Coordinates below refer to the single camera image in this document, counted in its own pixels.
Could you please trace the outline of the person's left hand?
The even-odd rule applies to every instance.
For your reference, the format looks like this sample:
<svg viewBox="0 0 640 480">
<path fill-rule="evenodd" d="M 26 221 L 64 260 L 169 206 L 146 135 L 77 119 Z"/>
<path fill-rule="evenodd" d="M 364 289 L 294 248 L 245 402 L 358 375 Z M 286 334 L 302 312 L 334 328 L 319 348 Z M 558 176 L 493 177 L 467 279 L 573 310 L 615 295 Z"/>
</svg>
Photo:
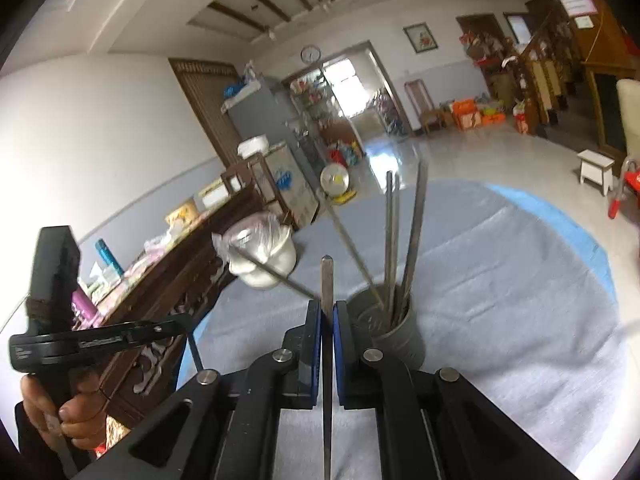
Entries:
<svg viewBox="0 0 640 480">
<path fill-rule="evenodd" d="M 100 378 L 86 370 L 76 384 L 77 393 L 56 408 L 43 385 L 34 376 L 21 379 L 23 406 L 29 422 L 46 445 L 54 450 L 58 436 L 49 430 L 47 417 L 56 417 L 61 434 L 81 450 L 94 450 L 106 441 L 106 397 L 100 391 Z"/>
</svg>

